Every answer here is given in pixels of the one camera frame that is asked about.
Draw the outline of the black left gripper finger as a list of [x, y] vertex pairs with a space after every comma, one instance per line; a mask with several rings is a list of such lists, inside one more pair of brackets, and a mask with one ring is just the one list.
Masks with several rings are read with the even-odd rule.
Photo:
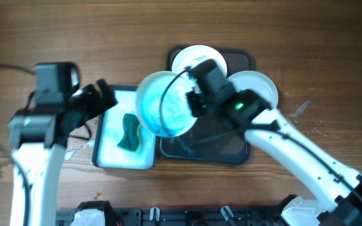
[[84, 100], [100, 100], [101, 95], [92, 84], [82, 87], [82, 98]]
[[104, 79], [98, 80], [96, 82], [96, 84], [101, 90], [102, 101], [104, 103], [105, 108], [110, 109], [110, 108], [114, 107], [118, 102], [117, 102], [117, 100], [114, 96], [114, 92], [112, 91], [110, 86], [108, 86], [108, 84], [106, 83], [106, 81]]

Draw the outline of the green scrubbing sponge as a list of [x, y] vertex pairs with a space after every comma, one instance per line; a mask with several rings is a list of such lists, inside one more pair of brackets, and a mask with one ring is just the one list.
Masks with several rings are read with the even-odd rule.
[[141, 124], [138, 118], [130, 113], [123, 117], [123, 136], [118, 142], [117, 147], [127, 151], [137, 151], [141, 144]]

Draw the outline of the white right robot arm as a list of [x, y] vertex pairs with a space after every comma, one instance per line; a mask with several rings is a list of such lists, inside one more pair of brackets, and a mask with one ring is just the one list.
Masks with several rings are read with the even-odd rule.
[[278, 161], [314, 198], [291, 195], [277, 220], [285, 225], [362, 225], [362, 174], [333, 158], [303, 135], [277, 108], [275, 84], [248, 70], [226, 77], [205, 60], [187, 69], [199, 91], [189, 94], [194, 114], [209, 113], [231, 132]]

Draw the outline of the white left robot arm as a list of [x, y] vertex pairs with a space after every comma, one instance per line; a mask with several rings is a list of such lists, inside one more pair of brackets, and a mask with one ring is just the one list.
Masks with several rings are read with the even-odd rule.
[[70, 133], [116, 105], [105, 80], [80, 86], [72, 62], [35, 66], [33, 108], [25, 106], [10, 120], [14, 187], [11, 225], [54, 225], [60, 171]]

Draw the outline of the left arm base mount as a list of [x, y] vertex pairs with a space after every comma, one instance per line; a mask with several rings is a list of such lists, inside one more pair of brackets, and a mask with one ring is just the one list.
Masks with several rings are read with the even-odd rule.
[[109, 201], [82, 202], [70, 226], [122, 226], [122, 220]]

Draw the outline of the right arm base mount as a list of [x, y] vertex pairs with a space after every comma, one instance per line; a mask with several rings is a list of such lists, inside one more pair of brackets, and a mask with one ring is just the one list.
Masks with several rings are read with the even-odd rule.
[[331, 212], [337, 207], [331, 202], [322, 202], [318, 199], [294, 197], [282, 208], [282, 220], [290, 226], [319, 226], [317, 217], [323, 212]]

